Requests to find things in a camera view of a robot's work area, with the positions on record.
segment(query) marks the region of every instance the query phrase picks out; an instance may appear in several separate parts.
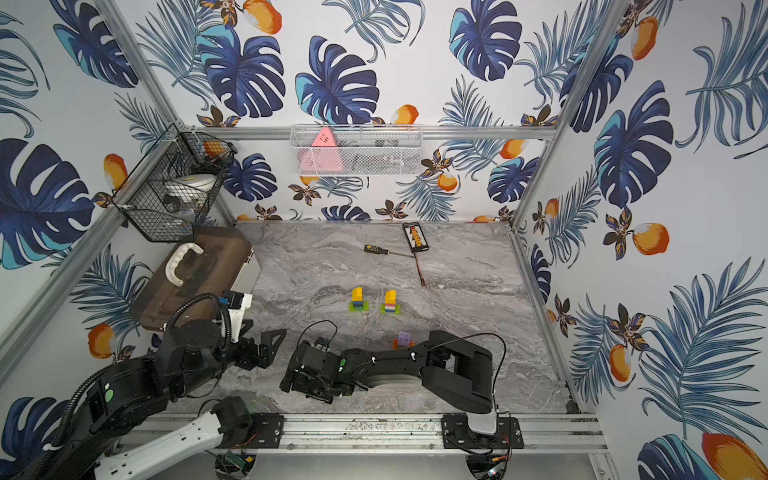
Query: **wallpaper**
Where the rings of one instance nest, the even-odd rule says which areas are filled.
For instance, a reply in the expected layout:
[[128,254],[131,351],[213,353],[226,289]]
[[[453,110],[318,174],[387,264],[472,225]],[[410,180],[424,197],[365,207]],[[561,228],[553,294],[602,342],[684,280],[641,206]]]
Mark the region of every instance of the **wallpaper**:
[[633,0],[528,192],[521,242],[623,480],[768,478],[766,64],[763,0]]
[[0,59],[2,333],[163,125],[87,2],[4,2]]
[[[556,121],[605,0],[137,0],[122,11],[185,124]],[[458,117],[451,90],[488,102]],[[220,114],[214,114],[216,108]],[[547,113],[540,117],[542,111]]]
[[[0,390],[0,479],[12,478],[42,452],[74,389],[90,374],[160,346],[159,335],[128,310],[169,250],[148,243],[133,226],[120,229],[74,286]],[[68,253],[49,257],[43,270],[50,274]]]

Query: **gray marble tabletop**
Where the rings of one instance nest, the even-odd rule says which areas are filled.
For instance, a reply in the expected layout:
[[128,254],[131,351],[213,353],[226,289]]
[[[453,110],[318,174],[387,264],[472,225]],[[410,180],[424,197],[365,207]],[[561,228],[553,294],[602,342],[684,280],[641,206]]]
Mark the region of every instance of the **gray marble tabletop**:
[[[457,336],[493,332],[502,336],[507,356],[496,386],[504,412],[563,413],[565,405],[531,304],[512,256],[506,223],[422,223],[429,251],[419,254],[427,287],[421,286],[413,258],[364,253],[366,244],[408,253],[399,223],[258,222],[238,225],[253,244],[262,271],[246,318],[262,330],[288,329],[274,364],[251,372],[229,369],[209,395],[240,395],[254,409],[270,412],[437,413],[456,409],[418,385],[389,385],[335,398],[332,405],[285,393],[280,380],[301,331],[312,322],[332,320],[339,332],[331,344],[347,348],[390,349],[399,332],[418,343],[433,329]],[[352,290],[361,286],[368,312],[350,312]],[[380,313],[387,290],[397,290],[400,315]],[[312,327],[304,339],[333,334],[333,326]],[[498,362],[502,345],[490,336],[472,339]],[[195,394],[205,393],[203,386]],[[197,411],[201,400],[182,399],[172,411]]]

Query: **black cable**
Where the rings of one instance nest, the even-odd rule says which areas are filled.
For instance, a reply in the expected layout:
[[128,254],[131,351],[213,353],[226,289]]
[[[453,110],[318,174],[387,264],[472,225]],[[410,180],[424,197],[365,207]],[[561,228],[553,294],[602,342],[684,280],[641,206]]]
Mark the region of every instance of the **black cable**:
[[455,446],[457,449],[462,450],[462,451],[464,451],[464,452],[466,452],[466,453],[468,453],[470,455],[473,455],[475,457],[486,458],[486,457],[488,457],[488,454],[493,453],[493,449],[490,449],[487,452],[473,452],[472,450],[470,450],[470,449],[468,449],[468,448],[466,448],[464,446],[459,445],[457,442],[454,442],[447,435],[445,436],[445,439],[448,440],[448,442],[451,443],[453,446]]
[[211,389],[210,389],[210,390],[208,390],[208,393],[206,393],[205,395],[199,395],[199,396],[196,396],[196,395],[189,395],[189,394],[186,394],[186,395],[185,395],[185,397],[186,397],[186,398],[188,398],[188,399],[202,399],[202,398],[205,398],[205,397],[209,396],[211,393],[213,393],[213,392],[214,392],[214,390],[216,389],[216,387],[218,387],[218,386],[219,386],[219,382],[220,382],[220,381],[221,381],[221,375],[219,375],[218,377],[216,377],[216,383],[214,383],[214,386],[213,386],[213,387],[211,387]]
[[339,332],[339,327],[334,322],[331,322],[330,320],[320,320],[319,322],[315,322],[315,323],[310,324],[308,327],[306,327],[304,329],[303,332],[301,332],[301,335],[299,335],[299,339],[296,341],[296,348],[299,348],[299,343],[301,343],[301,337],[304,336],[304,333],[306,333],[307,330],[309,330],[311,327],[317,325],[318,323],[323,323],[323,322],[330,323],[331,325],[333,325],[333,328],[336,329],[336,331],[333,332],[333,336],[331,337],[331,340],[328,340],[328,344],[330,345],[331,341],[333,341],[333,337],[336,336],[336,334]]
[[429,347],[427,349],[426,353],[429,353],[429,352],[433,351],[434,349],[439,348],[441,346],[448,345],[449,343],[454,343],[454,342],[458,342],[459,340],[471,339],[473,337],[483,336],[483,335],[490,335],[490,336],[496,337],[497,339],[502,341],[502,345],[504,346],[504,352],[502,353],[502,360],[501,360],[501,362],[498,363],[498,366],[496,367],[496,374],[493,375],[493,383],[491,385],[491,395],[493,396],[493,405],[494,405],[494,408],[495,408],[496,407],[496,379],[498,378],[498,373],[501,372],[501,370],[502,370],[502,364],[504,363],[504,358],[506,358],[506,356],[507,356],[507,343],[504,341],[504,339],[501,338],[500,335],[498,335],[496,333],[490,333],[490,332],[473,333],[472,335],[463,336],[460,339],[453,339],[453,340],[449,340],[448,342],[443,342],[443,343],[439,343],[438,345],[431,346],[431,347]]
[[191,306],[193,306],[195,303],[202,302],[205,299],[210,299],[212,302],[214,302],[214,305],[216,305],[217,308],[217,315],[216,319],[223,322],[224,324],[224,346],[222,347],[224,350],[227,350],[230,348],[230,344],[232,343],[232,320],[230,319],[230,311],[227,308],[227,305],[225,303],[219,302],[219,296],[215,293],[199,293],[186,302],[182,303],[179,308],[177,308],[168,319],[167,323],[165,324],[165,329],[168,330],[170,328],[173,328],[176,325],[176,322],[181,317],[181,314],[186,312],[187,309]]
[[[211,455],[213,455],[213,456],[214,456],[214,458],[215,458],[216,460],[218,460],[218,459],[219,459],[219,455],[216,455],[216,454],[215,454],[215,453],[213,453],[211,450],[203,450],[203,452],[206,452],[206,453],[210,453]],[[226,464],[226,463],[224,463],[224,461],[223,461],[223,460],[221,461],[221,466],[224,468],[224,472],[225,472],[225,474],[227,475],[227,478],[233,478],[233,476],[232,476],[232,475],[230,475],[230,470],[227,468],[227,464]]]
[[216,401],[221,402],[221,399],[208,399],[205,402],[203,402],[203,404],[200,406],[200,409],[197,410],[197,416],[200,416],[200,414],[203,412],[203,409],[205,408],[205,405],[207,403],[216,402]]
[[[74,416],[74,411],[78,407],[78,403],[80,403],[80,398],[82,398],[83,394],[85,394],[88,389],[91,388],[91,385],[96,382],[96,379],[104,375],[104,373],[110,368],[112,368],[112,365],[105,366],[104,368],[98,370],[96,373],[91,374],[91,376],[86,378],[86,380],[80,384],[78,389],[74,391],[72,397],[67,403],[64,414],[61,416],[61,421],[58,423],[58,427],[55,430],[54,437],[51,440],[51,447],[56,448],[62,447],[64,445],[64,441],[69,430],[69,424],[72,422],[72,417]],[[54,455],[56,455],[58,450],[59,449],[45,451],[43,458],[40,460],[37,466],[35,466],[35,470],[29,477],[30,480],[37,480],[37,478],[40,477],[42,472],[48,467],[48,464],[51,463],[51,460],[53,459]]]

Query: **blue palm leaf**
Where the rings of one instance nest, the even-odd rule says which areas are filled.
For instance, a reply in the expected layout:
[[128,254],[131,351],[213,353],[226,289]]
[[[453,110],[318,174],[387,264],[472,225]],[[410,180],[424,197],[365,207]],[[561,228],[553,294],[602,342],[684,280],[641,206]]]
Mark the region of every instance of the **blue palm leaf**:
[[560,211],[549,223],[549,250],[552,252],[552,263],[560,260],[568,263],[573,257],[571,268],[578,260],[581,245],[584,243],[584,234],[581,232],[594,223],[598,218],[595,207],[600,203],[600,189],[598,176],[590,169],[584,177],[574,184],[565,194],[565,199],[560,197]]
[[310,40],[310,68],[315,75],[296,76],[301,109],[330,124],[367,124],[379,101],[376,73],[356,69],[366,63],[357,55],[345,55],[344,47],[333,43],[326,46],[321,61],[320,47],[326,41],[318,35]]
[[531,250],[531,271],[538,284],[538,292],[541,294],[541,298],[544,303],[547,303],[549,299],[550,282],[552,281],[552,273],[549,271],[549,264],[544,258],[544,254],[538,249],[536,243],[533,244],[533,250]]
[[152,273],[146,264],[131,262],[132,258],[133,255],[130,255],[120,263],[120,257],[112,256],[112,245],[107,245],[70,293],[74,297],[71,302],[82,305],[78,307],[79,310],[93,313],[83,323],[106,323],[112,328],[115,336],[120,339],[118,350],[131,330],[138,333],[139,323],[128,310],[149,281],[149,276],[134,278],[136,269],[142,268]]
[[139,83],[118,41],[93,5],[79,0],[50,1],[66,23],[54,25],[53,30],[85,74],[121,88],[132,88]]
[[13,460],[0,459],[0,480],[14,478],[43,452],[43,445],[53,439],[52,427],[64,415],[68,403],[65,400],[57,404],[50,397],[39,399],[30,407],[22,427],[22,415],[31,401],[30,397],[17,399],[8,409],[2,430],[2,450]]
[[[590,37],[584,46],[584,50],[578,53],[571,71],[563,81],[563,88],[560,92],[561,106],[565,104],[568,94],[571,93],[571,89],[576,81],[576,75],[578,75],[581,63],[587,53],[587,46],[592,42],[592,39]],[[632,72],[633,63],[631,58],[626,55],[616,55],[611,58],[618,44],[619,37],[616,36],[608,46],[608,50],[606,50],[600,65],[598,65],[598,70],[594,73],[592,82],[589,84],[587,93],[584,94],[584,98],[581,100],[581,105],[579,105],[576,114],[571,119],[571,127],[577,133],[589,131],[592,128],[592,124],[603,117],[608,103],[616,98],[619,88],[621,88],[621,77],[616,72],[621,70],[625,81]]]
[[[474,87],[475,82],[467,86],[462,76],[462,84],[456,79],[456,89],[451,89],[453,101],[446,103],[442,110],[445,117],[440,119],[441,125],[452,127],[498,127],[504,122],[493,118],[491,108]],[[449,140],[442,146],[446,147],[445,156],[453,157],[452,166],[456,170],[469,170],[470,178],[489,164],[496,163],[493,159],[502,151],[506,141],[494,138]]]
[[349,33],[353,28],[360,38],[373,47],[373,56],[369,63],[379,57],[379,48],[386,57],[384,41],[400,43],[411,31],[411,18],[399,3],[418,5],[422,9],[419,28],[411,38],[413,45],[424,25],[425,8],[422,0],[325,0],[323,5],[343,8],[352,19],[352,24],[344,31]]
[[371,216],[360,207],[344,205],[342,207],[323,207],[320,209],[326,220],[371,220]]
[[232,28],[217,25],[197,38],[197,49],[210,87],[240,117],[271,117],[283,108],[286,85],[277,40],[248,38],[240,52],[240,39]]
[[121,115],[130,121],[131,127],[128,129],[131,136],[141,142],[141,152],[163,137],[165,132],[165,122],[157,110],[150,104],[139,103],[136,98],[131,98],[129,94],[122,98],[116,93],[118,99],[115,100],[120,105]]
[[200,0],[161,0],[157,4],[157,15],[150,13],[147,26],[138,24],[144,40],[139,45],[155,59],[149,65],[170,74],[174,81],[185,90],[203,100],[207,110],[214,94],[208,84],[197,37],[202,31],[221,25],[217,10],[200,6]]
[[626,385],[617,386],[611,376],[611,349],[620,342],[607,327],[611,318],[605,316],[605,306],[602,315],[595,312],[587,295],[587,308],[581,304],[578,308],[578,322],[574,331],[578,341],[571,351],[571,376],[581,398],[598,405],[603,390],[613,397],[614,390],[623,392],[632,380]]
[[[709,47],[694,48],[707,63],[707,77],[702,88],[686,92],[686,95],[697,96],[694,108],[696,128],[687,139],[675,141],[678,147],[689,145],[701,133],[698,149],[711,127],[721,144],[741,145],[768,126],[768,29],[765,28],[768,8],[763,10],[763,0],[755,0],[749,18],[747,16],[744,4],[741,4],[741,16],[735,31],[730,20],[723,17],[723,42],[719,57]],[[744,121],[751,130],[746,136],[741,132]],[[736,158],[743,158],[765,147],[768,145]]]
[[235,160],[224,178],[224,188],[241,200],[252,202],[272,197],[277,190],[277,179],[272,167],[262,154],[253,154],[243,160],[243,166]]
[[412,182],[396,182],[405,190],[398,192],[400,200],[416,209],[416,214],[421,220],[443,221],[448,220],[455,210],[451,202],[459,199],[456,194],[462,189],[461,181],[453,192],[446,192],[437,184],[439,175],[430,178],[416,177]]
[[[16,18],[13,18],[7,13],[0,12],[0,25],[8,25],[12,22],[22,25]],[[45,86],[48,90],[51,90],[51,85],[48,83],[48,77],[45,76],[45,70],[43,69],[43,64],[40,62],[40,57],[38,57],[38,53],[32,45],[29,44],[26,38],[8,28],[0,28],[0,40],[3,39],[19,40],[24,44],[29,53],[31,53],[37,61],[40,70],[43,72]],[[0,60],[4,59],[11,60],[12,62],[15,62],[16,65],[0,61],[0,79],[3,81],[3,83],[0,83],[0,114],[11,114],[16,116],[26,129],[24,138],[30,138],[35,133],[35,129],[32,127],[32,123],[27,114],[38,120],[39,118],[32,113],[29,108],[16,100],[12,100],[12,98],[22,100],[32,98],[38,93],[40,84],[37,75],[35,75],[35,71],[32,70],[31,66],[24,60],[24,58],[9,50],[0,49]]]
[[352,205],[352,199],[357,198],[355,192],[362,190],[362,178],[360,177],[320,177],[315,185],[316,190],[328,192],[331,195],[344,197],[347,205]]
[[643,445],[637,456],[640,480],[720,480],[696,452],[676,435]]
[[689,426],[736,438],[739,438],[737,432],[742,432],[755,439],[748,427],[766,428],[740,409],[758,402],[721,395],[756,391],[728,380],[750,371],[753,366],[743,362],[759,352],[747,346],[762,337],[745,334],[764,327],[741,320],[760,316],[750,307],[768,306],[756,298],[768,292],[768,288],[750,288],[764,263],[765,260],[749,278],[746,274],[750,259],[733,278],[730,273],[733,264],[726,267],[717,283],[704,274],[709,295],[698,276],[694,277],[690,290],[676,286],[676,291],[670,292],[674,306],[667,311],[668,322],[654,316],[651,318],[656,321],[656,329],[643,329],[650,332],[658,344],[646,350],[641,360],[641,372],[649,383],[641,390],[650,394],[643,399],[643,411],[647,414],[650,404],[659,407],[675,422],[683,424],[684,439]]
[[541,23],[544,38],[536,33],[538,45],[527,41],[531,49],[531,60],[518,59],[515,65],[525,65],[533,71],[533,78],[526,85],[533,83],[536,91],[543,97],[536,110],[546,104],[554,103],[555,93],[560,94],[563,81],[573,68],[576,57],[586,50],[587,40],[594,34],[603,21],[608,6],[606,0],[586,0],[578,4],[576,11],[568,21],[568,13],[563,12],[554,20],[552,29]]
[[594,165],[598,170],[600,190],[606,200],[619,208],[637,201],[653,189],[658,176],[670,164],[670,153],[648,141],[655,137],[672,144],[672,124],[666,120],[650,121],[669,117],[667,99],[657,98],[644,108],[660,93],[664,93],[664,84],[656,80],[634,102],[629,119],[625,119],[623,111],[617,110],[598,135],[598,141],[594,142]]
[[0,141],[0,233],[2,266],[7,269],[72,245],[85,233],[94,209],[78,172],[48,145],[35,147],[12,173],[27,145],[15,138]]
[[521,199],[537,166],[538,157],[528,163],[517,157],[494,168],[488,178],[488,197],[500,204]]
[[500,18],[517,14],[507,1],[472,0],[471,14],[457,8],[451,22],[451,53],[481,80],[504,78],[520,50],[522,26]]

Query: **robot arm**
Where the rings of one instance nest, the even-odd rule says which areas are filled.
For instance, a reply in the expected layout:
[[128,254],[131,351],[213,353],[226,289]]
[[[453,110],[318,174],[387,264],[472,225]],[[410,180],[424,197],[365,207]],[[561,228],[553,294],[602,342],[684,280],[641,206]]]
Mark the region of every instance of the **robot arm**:
[[352,395],[356,386],[420,382],[457,409],[488,414],[493,410],[492,363],[488,350],[442,330],[408,349],[348,349],[339,355],[322,340],[315,346],[305,340],[291,356],[280,389],[331,403],[334,396]]
[[[218,318],[227,335],[222,336],[222,327],[209,319],[175,326],[186,308],[205,299],[220,303]],[[175,402],[205,382],[220,377],[232,365],[248,370],[268,367],[286,330],[262,332],[259,345],[249,338],[234,342],[233,338],[237,337],[232,330],[228,306],[231,305],[227,299],[220,300],[211,293],[190,299],[169,319],[158,351],[115,363],[89,377],[72,397],[54,440],[14,480],[80,480],[116,439],[148,416],[164,411],[169,401]],[[252,321],[244,321],[238,336],[252,325]],[[83,395],[82,405],[76,408]],[[228,436],[236,439],[232,443],[236,445],[247,430],[247,425],[243,430],[240,423],[232,420],[250,421],[245,405],[235,403],[237,401],[232,400],[214,412],[220,423],[218,433],[223,435],[221,445],[231,441]],[[209,427],[215,425],[213,419],[206,421]],[[218,435],[209,434],[209,437],[210,442],[218,439]]]

